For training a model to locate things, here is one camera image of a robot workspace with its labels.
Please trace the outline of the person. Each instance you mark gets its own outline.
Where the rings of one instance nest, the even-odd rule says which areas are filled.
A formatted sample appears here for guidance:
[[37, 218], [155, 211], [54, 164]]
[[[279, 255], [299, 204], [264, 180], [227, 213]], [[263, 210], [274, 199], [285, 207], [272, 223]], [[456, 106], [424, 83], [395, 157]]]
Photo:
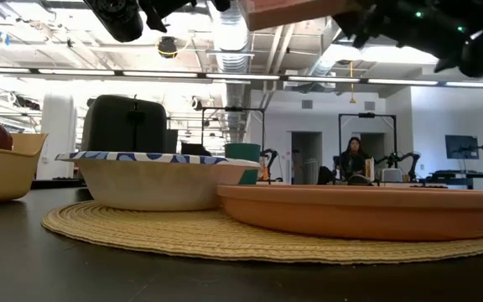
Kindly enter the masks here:
[[348, 185], [371, 185], [370, 179], [366, 177], [367, 159], [369, 156], [363, 151], [361, 140], [350, 138], [346, 151], [339, 158], [340, 174]]

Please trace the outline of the terracotta plate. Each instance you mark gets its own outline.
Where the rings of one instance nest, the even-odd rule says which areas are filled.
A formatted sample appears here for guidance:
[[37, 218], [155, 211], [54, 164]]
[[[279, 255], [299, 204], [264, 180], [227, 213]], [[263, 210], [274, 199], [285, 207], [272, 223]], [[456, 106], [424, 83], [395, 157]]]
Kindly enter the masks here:
[[311, 236], [383, 241], [483, 237], [483, 190], [340, 185], [220, 185], [238, 221]]

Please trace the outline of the blue patterned paper bowl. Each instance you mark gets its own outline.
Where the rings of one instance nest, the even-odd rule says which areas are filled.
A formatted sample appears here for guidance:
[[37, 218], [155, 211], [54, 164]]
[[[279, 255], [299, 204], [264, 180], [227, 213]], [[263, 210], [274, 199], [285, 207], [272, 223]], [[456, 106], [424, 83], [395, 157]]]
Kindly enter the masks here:
[[93, 200], [131, 211], [202, 211], [216, 208], [218, 185], [236, 185], [260, 164], [202, 155], [82, 151], [58, 161], [78, 165]]

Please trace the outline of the round wooden board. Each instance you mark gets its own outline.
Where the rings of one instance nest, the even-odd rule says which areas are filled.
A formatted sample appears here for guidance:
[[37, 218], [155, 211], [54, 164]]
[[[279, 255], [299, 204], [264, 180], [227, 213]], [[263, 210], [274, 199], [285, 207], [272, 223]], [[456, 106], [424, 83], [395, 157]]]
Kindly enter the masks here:
[[483, 254], [483, 237], [449, 242], [311, 237], [249, 226], [222, 211], [126, 211], [95, 201], [54, 208], [41, 224], [51, 232], [99, 246], [221, 261], [394, 264]]

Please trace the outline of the pink cereal box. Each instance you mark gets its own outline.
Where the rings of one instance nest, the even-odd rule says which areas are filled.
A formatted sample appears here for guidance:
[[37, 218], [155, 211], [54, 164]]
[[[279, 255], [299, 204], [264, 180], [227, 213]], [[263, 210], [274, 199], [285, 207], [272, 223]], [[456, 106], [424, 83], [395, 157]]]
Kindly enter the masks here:
[[238, 0], [250, 31], [361, 9], [356, 0]]

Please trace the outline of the silver ventilation duct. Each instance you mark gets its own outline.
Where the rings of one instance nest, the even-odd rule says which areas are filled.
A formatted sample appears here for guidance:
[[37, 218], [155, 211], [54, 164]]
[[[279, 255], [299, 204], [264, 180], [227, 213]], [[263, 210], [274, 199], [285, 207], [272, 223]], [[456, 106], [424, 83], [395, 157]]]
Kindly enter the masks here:
[[[219, 12], [210, 8], [213, 18], [213, 36], [218, 71], [228, 74], [246, 74], [249, 71], [249, 30], [237, 0], [230, 0], [230, 8]], [[222, 95], [226, 107], [249, 107], [245, 96], [246, 84], [226, 84]], [[247, 112], [227, 113], [226, 125], [231, 143], [241, 143], [245, 135]]]

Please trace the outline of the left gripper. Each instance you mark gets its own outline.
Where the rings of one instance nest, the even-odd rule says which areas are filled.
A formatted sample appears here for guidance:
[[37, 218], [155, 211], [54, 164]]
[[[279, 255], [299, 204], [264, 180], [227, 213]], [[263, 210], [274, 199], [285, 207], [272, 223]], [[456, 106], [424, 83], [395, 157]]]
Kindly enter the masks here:
[[[211, 0], [216, 10], [225, 12], [231, 0]], [[126, 43], [142, 35], [143, 21], [139, 7], [147, 16], [146, 24], [152, 30], [166, 33], [163, 19], [186, 4], [194, 7], [196, 0], [83, 0], [100, 20], [107, 32], [118, 42]]]

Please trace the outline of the green cup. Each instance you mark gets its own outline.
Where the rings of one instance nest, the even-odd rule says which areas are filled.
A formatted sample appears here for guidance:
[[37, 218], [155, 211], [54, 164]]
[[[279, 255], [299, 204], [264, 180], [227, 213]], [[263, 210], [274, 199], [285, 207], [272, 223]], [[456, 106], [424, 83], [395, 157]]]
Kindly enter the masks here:
[[[261, 146], [254, 143], [228, 143], [225, 145], [225, 156], [229, 159], [244, 159], [259, 163]], [[255, 185], [258, 169], [247, 170], [239, 181], [240, 185]]]

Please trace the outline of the wall monitor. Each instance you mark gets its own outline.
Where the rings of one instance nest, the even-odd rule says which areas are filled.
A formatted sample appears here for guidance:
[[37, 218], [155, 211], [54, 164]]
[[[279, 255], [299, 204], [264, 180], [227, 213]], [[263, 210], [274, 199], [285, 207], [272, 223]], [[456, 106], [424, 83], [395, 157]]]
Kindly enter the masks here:
[[448, 159], [478, 159], [476, 136], [446, 135], [445, 149]]

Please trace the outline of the black toaster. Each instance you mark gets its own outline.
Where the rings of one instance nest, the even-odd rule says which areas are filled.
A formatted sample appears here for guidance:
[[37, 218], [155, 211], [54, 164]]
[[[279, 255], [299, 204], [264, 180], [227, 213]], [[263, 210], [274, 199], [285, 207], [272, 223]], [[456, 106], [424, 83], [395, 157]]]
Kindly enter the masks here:
[[82, 151], [162, 153], [167, 116], [157, 102], [101, 95], [89, 102]]

